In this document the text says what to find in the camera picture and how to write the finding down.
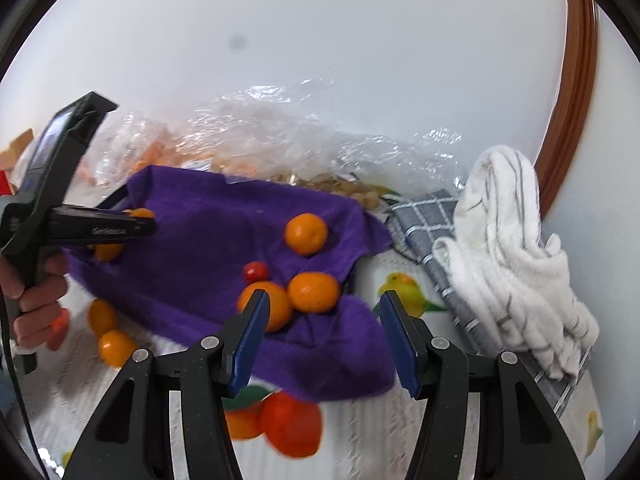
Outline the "left hand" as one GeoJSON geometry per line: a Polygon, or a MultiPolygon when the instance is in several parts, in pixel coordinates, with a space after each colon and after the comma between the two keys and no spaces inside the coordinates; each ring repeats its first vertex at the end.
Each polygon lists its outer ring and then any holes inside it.
{"type": "Polygon", "coordinates": [[[6,298],[16,300],[23,314],[13,323],[17,344],[35,349],[53,334],[53,322],[61,313],[60,299],[66,294],[68,261],[57,252],[43,263],[44,279],[26,289],[17,270],[1,258],[1,290],[6,298]]]}

